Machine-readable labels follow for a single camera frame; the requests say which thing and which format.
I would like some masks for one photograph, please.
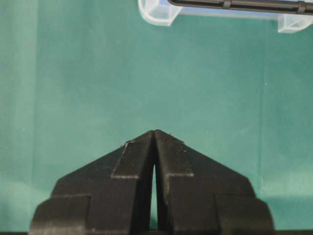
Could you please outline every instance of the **clear plastic container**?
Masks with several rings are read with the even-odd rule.
[[[144,20],[162,26],[170,26],[178,14],[277,20],[280,33],[295,33],[313,24],[313,16],[182,7],[172,5],[168,0],[138,0],[138,7]]]

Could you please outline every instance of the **black plastic part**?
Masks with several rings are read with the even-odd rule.
[[[313,15],[313,3],[280,0],[168,0],[177,6]]]
[[[158,230],[150,205],[156,167]],[[249,180],[160,130],[59,179],[29,235],[313,235],[275,232]],[[0,235],[26,235],[0,233]]]

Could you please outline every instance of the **green fabric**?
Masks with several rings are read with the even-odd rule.
[[[28,230],[58,178],[157,128],[247,176],[276,228],[313,229],[312,38],[157,27],[136,0],[0,0],[0,231]]]

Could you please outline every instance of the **transparent plastic box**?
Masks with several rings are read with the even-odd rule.
[[[161,26],[170,26],[178,14],[276,20],[280,33],[295,33],[313,24],[313,16],[183,7],[172,5],[168,0],[138,0],[138,7],[144,20]]]

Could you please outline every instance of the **teal cloth background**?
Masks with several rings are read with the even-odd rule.
[[[0,231],[28,230],[58,178],[157,128],[247,176],[276,228],[313,229],[312,51],[313,27],[0,0]]]

